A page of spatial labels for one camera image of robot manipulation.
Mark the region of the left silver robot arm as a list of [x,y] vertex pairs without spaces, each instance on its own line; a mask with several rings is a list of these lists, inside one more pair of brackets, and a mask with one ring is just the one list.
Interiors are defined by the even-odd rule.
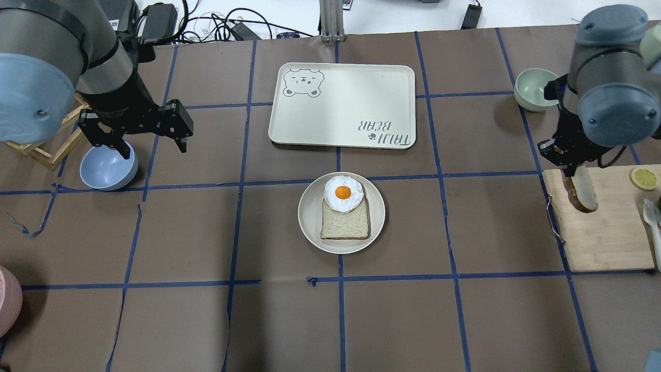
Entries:
[[95,147],[130,157],[126,134],[170,137],[181,152],[194,123],[177,99],[160,106],[138,73],[135,38],[123,41],[97,1],[2,1],[2,142],[54,137],[75,94],[76,125]]

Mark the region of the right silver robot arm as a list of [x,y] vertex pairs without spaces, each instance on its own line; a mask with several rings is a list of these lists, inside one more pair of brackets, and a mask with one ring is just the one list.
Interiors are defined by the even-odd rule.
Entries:
[[612,148],[659,139],[659,74],[647,68],[640,47],[647,25],[646,12],[632,5],[589,12],[569,73],[545,85],[544,97],[559,102],[559,122],[538,149],[565,177]]

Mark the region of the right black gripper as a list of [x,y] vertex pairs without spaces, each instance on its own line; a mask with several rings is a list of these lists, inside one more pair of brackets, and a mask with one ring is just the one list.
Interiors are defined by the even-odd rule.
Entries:
[[626,145],[621,146],[609,162],[604,162],[603,156],[614,148],[597,145],[588,139],[578,115],[569,112],[562,104],[557,104],[557,108],[557,129],[551,139],[538,142],[538,150],[553,165],[564,168],[564,177],[574,177],[577,168],[588,162],[596,162],[599,168],[610,167],[627,149]]

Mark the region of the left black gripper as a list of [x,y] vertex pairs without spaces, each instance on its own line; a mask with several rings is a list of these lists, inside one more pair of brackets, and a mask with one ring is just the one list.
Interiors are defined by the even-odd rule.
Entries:
[[93,146],[104,145],[128,160],[131,150],[123,136],[153,133],[170,137],[181,153],[187,152],[186,142],[194,133],[191,116],[178,99],[165,106],[156,104],[139,73],[132,73],[114,91],[80,95],[89,109],[81,114],[77,124]]

